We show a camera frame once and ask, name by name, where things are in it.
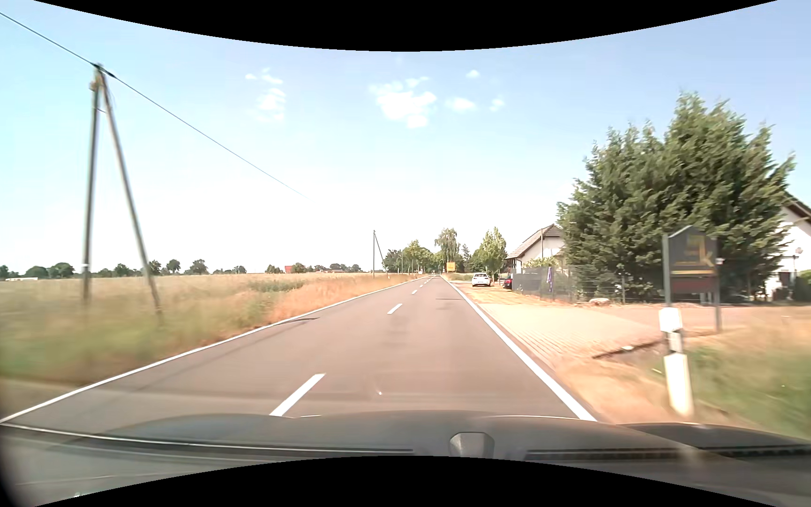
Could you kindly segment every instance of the parked car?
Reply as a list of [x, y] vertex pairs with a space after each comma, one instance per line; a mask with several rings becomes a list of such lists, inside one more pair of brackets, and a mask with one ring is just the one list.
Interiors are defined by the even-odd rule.
[[471, 287], [477, 287], [479, 285], [486, 285], [490, 286], [490, 277], [487, 276], [486, 272], [476, 272], [474, 276], [471, 277]]

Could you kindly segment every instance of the white house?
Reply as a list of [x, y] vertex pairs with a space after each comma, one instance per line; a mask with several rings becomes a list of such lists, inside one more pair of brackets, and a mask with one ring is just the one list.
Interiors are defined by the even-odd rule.
[[801, 271], [811, 270], [811, 209], [790, 197], [790, 204], [781, 212], [784, 223], [789, 225], [781, 266], [778, 271], [765, 282], [766, 293], [772, 292], [782, 286], [788, 286]]
[[533, 259], [557, 255], [565, 247], [562, 230], [555, 224], [538, 229], [524, 243], [505, 257], [505, 268], [511, 272], [522, 272], [522, 265]]

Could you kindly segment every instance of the road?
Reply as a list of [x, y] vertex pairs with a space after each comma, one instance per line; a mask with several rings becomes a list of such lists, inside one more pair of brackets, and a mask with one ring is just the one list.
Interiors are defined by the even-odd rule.
[[98, 433], [209, 413], [473, 409], [583, 418], [584, 409], [507, 340], [449, 282], [431, 276], [123, 376], [8, 422]]

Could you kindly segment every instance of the sky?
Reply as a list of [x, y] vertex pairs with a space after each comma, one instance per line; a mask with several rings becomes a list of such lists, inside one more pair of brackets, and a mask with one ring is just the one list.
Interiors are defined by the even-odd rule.
[[[171, 31], [30, 0], [0, 11], [107, 70], [147, 254], [184, 269], [372, 262], [453, 227], [511, 250], [555, 219], [611, 126], [663, 132], [682, 91], [773, 125], [811, 207], [811, 2], [461, 52], [346, 52]], [[91, 67], [0, 16], [0, 265], [82, 259]], [[100, 117], [92, 269], [140, 267]]]

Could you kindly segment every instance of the power line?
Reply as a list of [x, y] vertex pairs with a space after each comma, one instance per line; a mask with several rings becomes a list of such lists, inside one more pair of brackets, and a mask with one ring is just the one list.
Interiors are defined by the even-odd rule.
[[[15, 23], [15, 24], [17, 24], [17, 25], [18, 25], [18, 26], [20, 26], [21, 28], [25, 28], [25, 29], [27, 29], [27, 30], [29, 30], [29, 31], [33, 32], [34, 34], [39, 35], [39, 37], [41, 37], [41, 38], [43, 38], [43, 39], [45, 39], [45, 40], [50, 41], [52, 44], [55, 44], [56, 46], [58, 46], [58, 47], [62, 48], [62, 50], [66, 51], [66, 52], [69, 52], [70, 54], [72, 54], [72, 55], [76, 56], [77, 58], [79, 58], [79, 59], [81, 59], [81, 60], [83, 60], [83, 61], [85, 61], [86, 63], [88, 63], [88, 64], [92, 65], [93, 67], [99, 67], [99, 68], [102, 68], [100, 65], [97, 65], [96, 63], [93, 63], [93, 62], [91, 62], [91, 61], [89, 61], [89, 60], [87, 60], [87, 59], [83, 58], [82, 56], [80, 56], [80, 55], [76, 54], [76, 52], [73, 52], [73, 51], [69, 50], [68, 48], [66, 48], [66, 47], [62, 46], [61, 44], [59, 44], [59, 43], [58, 43], [58, 42], [56, 42], [55, 40], [51, 40], [49, 37], [46, 37], [45, 35], [43, 35], [43, 34], [39, 33], [39, 31], [36, 31], [36, 30], [34, 30], [33, 28], [29, 28], [27, 25], [25, 25], [25, 24], [23, 24], [23, 23], [21, 23], [21, 22], [17, 21], [15, 18], [12, 18], [12, 17], [10, 17], [10, 16], [8, 16], [8, 15], [6, 15], [6, 14], [2, 13], [1, 11], [0, 11], [0, 16], [1, 16], [1, 17], [6, 18], [7, 20], [9, 20], [9, 21], [11, 21], [11, 22], [13, 22], [13, 23]], [[152, 104], [154, 104], [154, 105], [156, 105], [157, 107], [159, 107], [159, 108], [160, 108], [161, 110], [163, 110], [165, 113], [168, 113], [169, 115], [174, 116], [174, 118], [176, 118], [177, 120], [180, 120], [181, 122], [183, 122], [183, 123], [184, 123], [186, 126], [188, 126], [189, 128], [191, 128], [191, 129], [195, 130], [196, 132], [201, 133], [202, 135], [204, 135], [204, 136], [205, 136], [205, 137], [206, 137], [206, 138], [207, 138], [209, 141], [211, 141], [212, 143], [215, 143], [215, 144], [217, 144], [218, 146], [221, 146], [222, 148], [224, 148], [224, 149], [225, 149], [227, 152], [229, 152], [229, 153], [230, 153], [230, 154], [232, 154], [233, 156], [235, 156], [235, 157], [237, 157], [238, 159], [240, 159], [240, 160], [242, 160], [242, 161], [244, 161], [244, 162], [248, 163], [250, 166], [254, 167], [255, 169], [258, 169], [259, 171], [261, 171], [263, 174], [265, 174], [266, 176], [268, 176], [268, 178], [274, 179], [274, 180], [275, 180], [277, 183], [280, 183], [280, 184], [281, 184], [281, 185], [283, 185], [284, 187], [287, 187], [287, 189], [289, 189], [289, 190], [293, 190], [294, 192], [298, 193], [298, 194], [299, 194], [300, 196], [302, 196], [303, 198], [305, 198], [305, 199], [307, 199], [307, 200], [311, 201], [311, 200], [310, 200], [308, 197], [306, 197], [306, 195], [305, 195], [305, 194], [303, 194], [303, 193], [302, 193], [302, 192], [300, 192], [299, 190], [296, 190], [296, 189], [294, 189], [293, 187], [290, 187], [289, 185], [287, 185], [287, 183], [284, 183], [284, 182], [283, 182], [283, 181], [281, 181], [280, 179], [275, 178], [274, 176], [272, 176], [271, 174], [267, 173], [267, 172], [266, 172], [264, 169], [262, 169], [261, 167], [258, 167], [258, 166], [257, 166], [257, 165], [255, 165], [254, 163], [252, 163], [252, 162], [250, 162], [250, 161], [247, 161], [247, 160], [246, 160], [246, 159], [244, 159], [244, 158], [243, 158], [241, 155], [237, 154], [236, 152], [234, 152], [233, 150], [231, 150], [231, 149], [230, 149], [230, 148], [228, 148], [227, 146], [224, 146], [223, 144], [218, 143], [218, 142], [217, 142], [217, 141], [216, 141], [214, 138], [212, 138], [210, 135], [206, 134], [205, 132], [202, 132], [201, 130], [197, 129], [195, 126], [193, 126], [193, 125], [189, 124], [189, 122], [187, 122], [186, 120], [184, 120], [184, 119], [183, 119], [183, 118], [181, 118], [180, 116], [177, 116], [177, 115], [175, 115], [174, 113], [172, 113], [171, 111], [167, 110], [167, 109], [166, 109], [164, 106], [162, 106], [162, 105], [161, 105], [161, 104], [159, 104], [158, 102], [156, 102], [156, 101], [152, 100], [152, 98], [148, 98], [148, 97], [146, 97], [146, 96], [145, 96], [145, 95], [144, 95], [144, 94], [143, 94], [143, 93], [142, 93], [140, 90], [138, 90], [138, 89], [134, 88], [133, 86], [128, 85], [128, 84], [127, 84], [125, 81], [121, 80], [121, 79], [120, 79], [118, 76], [116, 76], [116, 75], [112, 74], [111, 72], [109, 72], [108, 70], [105, 70], [104, 68], [102, 68], [102, 70], [103, 70], [103, 71], [104, 71], [106, 74], [108, 74], [110, 77], [112, 77], [112, 78], [114, 78], [116, 81], [120, 82], [120, 83], [121, 83], [123, 86], [127, 86], [127, 87], [128, 87], [130, 90], [132, 90], [134, 93], [136, 93], [136, 94], [137, 94], [137, 95], [139, 95], [140, 97], [145, 98], [146, 100], [148, 100], [148, 101], [152, 102]]]

